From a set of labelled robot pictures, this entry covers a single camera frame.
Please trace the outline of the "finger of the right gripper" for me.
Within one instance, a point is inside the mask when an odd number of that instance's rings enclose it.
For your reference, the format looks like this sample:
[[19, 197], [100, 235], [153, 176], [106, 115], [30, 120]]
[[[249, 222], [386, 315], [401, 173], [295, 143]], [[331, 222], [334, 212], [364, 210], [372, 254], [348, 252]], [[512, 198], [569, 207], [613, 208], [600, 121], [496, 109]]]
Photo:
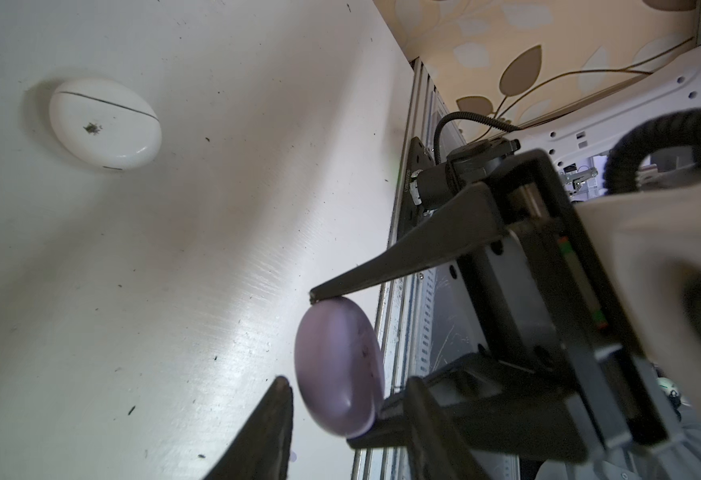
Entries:
[[345, 296], [437, 267], [507, 232], [490, 187], [475, 183], [381, 255], [312, 288], [310, 303]]
[[426, 376], [413, 376], [387, 398], [366, 433], [348, 440], [354, 449], [406, 444], [412, 422], [405, 399], [433, 400], [428, 420], [444, 418], [468, 448], [534, 460], [587, 462], [591, 459], [591, 418], [571, 386], [520, 367], [473, 353]]

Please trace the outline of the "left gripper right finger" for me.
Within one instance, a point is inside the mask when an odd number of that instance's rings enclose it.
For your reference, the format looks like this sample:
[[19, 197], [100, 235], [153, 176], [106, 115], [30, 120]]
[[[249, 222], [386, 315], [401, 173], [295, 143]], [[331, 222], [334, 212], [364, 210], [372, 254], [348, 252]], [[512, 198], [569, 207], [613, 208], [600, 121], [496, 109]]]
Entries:
[[420, 377], [408, 379], [404, 414], [412, 479], [488, 479]]

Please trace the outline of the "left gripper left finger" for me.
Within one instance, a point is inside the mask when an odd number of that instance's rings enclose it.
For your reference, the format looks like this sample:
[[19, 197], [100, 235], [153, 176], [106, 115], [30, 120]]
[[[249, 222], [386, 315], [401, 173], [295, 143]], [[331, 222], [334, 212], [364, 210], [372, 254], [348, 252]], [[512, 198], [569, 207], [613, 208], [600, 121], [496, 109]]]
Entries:
[[294, 428], [294, 391], [274, 378], [262, 400], [206, 479], [288, 478]]

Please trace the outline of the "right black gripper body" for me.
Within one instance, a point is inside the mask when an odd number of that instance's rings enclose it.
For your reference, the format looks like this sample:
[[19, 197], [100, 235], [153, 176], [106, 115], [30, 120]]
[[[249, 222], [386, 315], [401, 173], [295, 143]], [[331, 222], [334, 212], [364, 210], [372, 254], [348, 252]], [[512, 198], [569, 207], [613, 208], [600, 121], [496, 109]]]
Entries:
[[591, 418], [591, 459], [684, 440], [650, 362], [548, 155], [446, 165], [455, 198], [490, 187], [507, 232], [457, 259], [486, 338], [478, 354], [571, 386]]

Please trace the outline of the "purple earbud charging case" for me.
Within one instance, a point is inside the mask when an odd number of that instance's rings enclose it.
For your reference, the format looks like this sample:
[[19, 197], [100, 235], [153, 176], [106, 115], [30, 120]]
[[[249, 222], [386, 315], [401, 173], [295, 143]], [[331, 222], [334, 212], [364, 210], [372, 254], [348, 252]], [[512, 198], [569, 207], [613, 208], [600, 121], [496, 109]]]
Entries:
[[384, 400], [378, 336], [354, 301], [308, 308], [296, 332], [294, 371], [306, 410], [324, 431], [356, 438], [370, 430]]

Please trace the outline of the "white earbud charging case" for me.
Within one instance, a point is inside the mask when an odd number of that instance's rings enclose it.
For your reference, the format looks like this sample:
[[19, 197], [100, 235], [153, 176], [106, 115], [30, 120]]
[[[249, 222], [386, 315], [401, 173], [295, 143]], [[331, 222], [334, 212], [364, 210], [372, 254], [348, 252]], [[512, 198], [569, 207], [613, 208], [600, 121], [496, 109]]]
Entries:
[[60, 144], [96, 167], [140, 168], [154, 161], [162, 145], [162, 126], [154, 109], [112, 80], [80, 78], [60, 84], [48, 114]]

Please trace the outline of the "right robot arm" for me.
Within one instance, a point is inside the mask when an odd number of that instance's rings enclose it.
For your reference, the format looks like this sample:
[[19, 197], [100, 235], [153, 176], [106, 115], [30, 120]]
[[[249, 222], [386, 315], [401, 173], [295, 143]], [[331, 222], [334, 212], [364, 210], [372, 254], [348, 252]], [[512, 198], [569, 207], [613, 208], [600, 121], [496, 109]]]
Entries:
[[488, 342], [389, 399], [356, 349], [342, 389], [371, 413], [360, 448], [471, 449], [583, 463], [674, 441], [660, 362], [701, 406], [701, 47], [560, 125], [514, 131], [420, 173], [429, 218], [312, 290], [308, 318], [351, 293], [456, 262]]

